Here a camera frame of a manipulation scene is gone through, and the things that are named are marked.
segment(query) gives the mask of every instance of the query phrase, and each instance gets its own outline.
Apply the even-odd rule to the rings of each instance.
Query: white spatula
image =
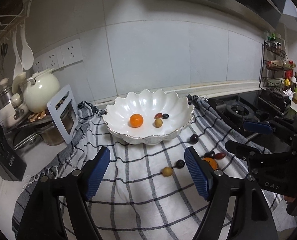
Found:
[[[25,37],[25,23],[21,24],[21,40],[22,40],[22,65],[25,70],[29,70],[34,63],[34,55],[31,48],[28,46]]]
[[[13,79],[18,74],[23,72],[23,65],[22,65],[21,59],[19,58],[18,50],[17,50],[17,47],[16,47],[16,33],[17,33],[17,28],[15,29],[15,31],[13,31],[13,40],[12,40],[13,41],[14,54],[15,54],[15,58],[16,58]]]

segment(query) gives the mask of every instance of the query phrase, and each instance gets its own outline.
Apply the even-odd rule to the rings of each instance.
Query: white scalloped bowl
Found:
[[[193,118],[194,105],[189,105],[186,97],[179,98],[176,92],[167,94],[159,89],[151,93],[145,89],[139,94],[130,92],[126,98],[117,97],[114,105],[107,105],[106,110],[103,120],[111,134],[130,144],[155,145],[181,133]],[[160,128],[154,126],[157,113],[169,114]],[[140,127],[129,125],[132,114],[143,116]]]

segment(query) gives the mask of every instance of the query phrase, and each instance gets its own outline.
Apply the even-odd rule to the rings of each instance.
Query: dark purple grape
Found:
[[[214,156],[215,156],[215,153],[213,151],[210,151],[210,152],[204,154],[204,157],[209,157],[212,159],[214,159]]]
[[[196,144],[199,141],[199,137],[197,134],[192,134],[190,137],[190,143],[191,144]]]

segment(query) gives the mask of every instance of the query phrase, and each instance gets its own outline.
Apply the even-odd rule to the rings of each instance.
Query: metal screw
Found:
[[[78,176],[78,175],[80,175],[81,174],[81,170],[73,170],[72,171],[72,175],[73,176]]]
[[[216,176],[222,176],[222,175],[223,175],[223,171],[221,171],[221,170],[215,170],[215,171],[214,171],[214,174],[215,174]]]
[[[255,178],[254,178],[252,175],[248,175],[248,176],[247,176],[247,179],[248,179],[249,181],[255,181]]]
[[[46,182],[47,180],[48,180],[48,177],[47,176],[43,176],[40,179],[41,182]]]

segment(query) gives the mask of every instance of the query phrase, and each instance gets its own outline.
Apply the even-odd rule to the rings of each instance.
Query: checkered cloth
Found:
[[[196,107],[194,119],[177,138],[155,146],[130,145],[113,137],[102,118],[94,116],[69,161],[59,169],[58,176],[64,177],[74,169],[82,168],[102,146],[110,149],[111,160],[103,181],[96,196],[87,203],[104,240],[193,238],[208,203],[198,195],[186,166],[175,168],[176,161],[184,159],[184,149],[190,146],[188,140],[193,133],[200,138],[194,145],[200,156],[211,150],[227,154],[217,162],[231,177],[244,178],[247,164],[226,151],[224,145],[227,140],[238,141],[269,153],[267,149],[247,141],[227,126],[207,102],[197,96],[189,95],[188,98],[189,103]],[[172,176],[161,175],[164,167],[174,169]],[[31,185],[22,193],[26,198],[18,199],[15,211],[22,206],[23,212],[33,189],[34,185]],[[263,192],[273,211],[282,200],[281,196]],[[60,202],[67,236],[76,239],[65,198],[60,198]],[[219,239],[227,237],[233,210],[234,200],[229,202]]]

